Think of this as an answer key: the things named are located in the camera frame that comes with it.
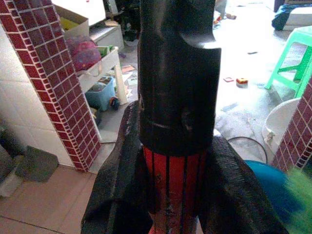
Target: black plastic object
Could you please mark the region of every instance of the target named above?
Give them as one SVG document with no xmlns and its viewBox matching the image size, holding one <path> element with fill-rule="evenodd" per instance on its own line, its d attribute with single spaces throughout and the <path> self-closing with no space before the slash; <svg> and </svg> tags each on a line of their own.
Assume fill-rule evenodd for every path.
<svg viewBox="0 0 312 234">
<path fill-rule="evenodd" d="M 139 56 L 140 140 L 162 155 L 210 147 L 221 49 L 215 0 L 142 0 Z"/>
<path fill-rule="evenodd" d="M 252 170 L 221 135 L 207 156 L 199 220 L 204 234 L 287 234 Z"/>
<path fill-rule="evenodd" d="M 137 102 L 125 109 L 115 148 L 97 174 L 82 234 L 147 234 L 152 226 L 137 110 Z"/>
</svg>

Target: black cylindrical part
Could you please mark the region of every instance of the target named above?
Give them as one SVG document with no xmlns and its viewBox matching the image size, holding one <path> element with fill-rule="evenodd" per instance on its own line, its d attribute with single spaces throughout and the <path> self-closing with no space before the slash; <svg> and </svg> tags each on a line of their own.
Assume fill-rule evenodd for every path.
<svg viewBox="0 0 312 234">
<path fill-rule="evenodd" d="M 140 140 L 183 156 L 212 142 L 221 49 L 215 0 L 142 0 L 139 57 Z"/>
</svg>

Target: cluttered floor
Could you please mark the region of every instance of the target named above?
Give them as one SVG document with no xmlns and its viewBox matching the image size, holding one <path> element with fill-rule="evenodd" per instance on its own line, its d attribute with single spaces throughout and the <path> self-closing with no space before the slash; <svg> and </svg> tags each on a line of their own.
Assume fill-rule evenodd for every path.
<svg viewBox="0 0 312 234">
<path fill-rule="evenodd" d="M 236 19 L 222 20 L 214 29 L 222 48 L 215 128 L 227 139 L 245 136 L 264 145 L 261 128 L 267 115 L 294 96 L 292 90 L 278 83 L 270 90 L 264 88 L 290 32 L 273 30 L 274 13 L 263 4 L 232 3 L 227 12 L 236 15 Z M 302 46 L 296 45 L 287 63 L 298 62 L 303 51 Z M 132 66 L 131 71 L 123 73 L 131 102 L 137 99 L 136 42 L 125 44 L 120 61 L 121 66 Z M 225 78 L 245 78 L 249 84 L 239 88 Z M 47 183 L 23 183 L 12 197 L 0 199 L 0 233 L 79 233 L 95 174 L 115 145 L 125 107 L 102 113 L 99 131 L 107 138 L 90 170 L 93 174 L 60 166 Z M 244 159 L 265 161 L 255 143 L 238 140 L 233 141 L 233 146 Z"/>
</svg>

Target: stool leg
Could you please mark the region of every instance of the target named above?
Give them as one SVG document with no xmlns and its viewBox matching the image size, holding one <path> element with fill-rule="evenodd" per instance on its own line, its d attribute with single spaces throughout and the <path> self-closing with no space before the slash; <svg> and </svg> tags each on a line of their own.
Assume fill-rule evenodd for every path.
<svg viewBox="0 0 312 234">
<path fill-rule="evenodd" d="M 312 57 L 312 48 L 308 46 L 306 52 L 302 57 L 300 64 L 298 65 L 297 72 L 293 80 L 301 80 L 304 77 L 304 73 L 308 68 L 311 57 Z"/>
<path fill-rule="evenodd" d="M 290 47 L 292 46 L 292 44 L 293 44 L 293 39 L 292 39 L 292 35 L 290 34 L 290 38 L 287 40 L 286 46 L 285 46 L 285 48 L 283 50 L 283 53 L 280 56 L 280 58 L 279 58 L 276 66 L 275 66 L 275 68 L 274 68 L 274 70 L 272 72 L 272 75 L 271 75 L 267 85 L 265 86 L 266 89 L 270 89 L 271 88 L 271 85 L 272 85 L 272 83 L 273 83 L 273 81 L 275 79 L 275 75 L 278 74 L 278 70 L 282 66 L 282 64 L 283 64 L 283 62 L 284 62 L 284 60 L 285 60 L 285 58 L 287 56 L 287 53 L 288 53 Z"/>
<path fill-rule="evenodd" d="M 312 48 L 308 47 L 307 50 L 308 49 L 309 49 L 309 53 L 312 53 Z M 302 80 L 301 80 L 300 86 L 295 93 L 295 98 L 300 98 L 303 95 L 307 87 L 307 84 L 309 83 L 309 80 L 311 78 L 311 74 L 312 74 L 312 61 L 311 59 L 309 59 L 309 62 L 306 63 L 306 68 L 302 74 Z"/>
</svg>

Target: terracotta floor tile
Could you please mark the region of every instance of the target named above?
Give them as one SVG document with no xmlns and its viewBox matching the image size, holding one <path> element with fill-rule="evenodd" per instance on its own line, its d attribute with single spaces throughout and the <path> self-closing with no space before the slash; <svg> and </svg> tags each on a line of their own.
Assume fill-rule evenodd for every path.
<svg viewBox="0 0 312 234">
<path fill-rule="evenodd" d="M 90 176 L 58 167 L 47 183 L 25 182 L 3 216 L 57 230 Z"/>
<path fill-rule="evenodd" d="M 66 234 L 80 234 L 80 222 L 87 207 L 89 197 L 97 175 L 91 175 L 86 186 L 78 196 L 75 204 L 64 219 L 59 232 Z"/>
<path fill-rule="evenodd" d="M 16 198 L 23 192 L 25 184 L 21 184 L 10 197 L 0 197 L 0 215 L 3 215 Z"/>
<path fill-rule="evenodd" d="M 56 232 L 0 217 L 0 233 L 3 234 L 56 234 Z"/>
</svg>

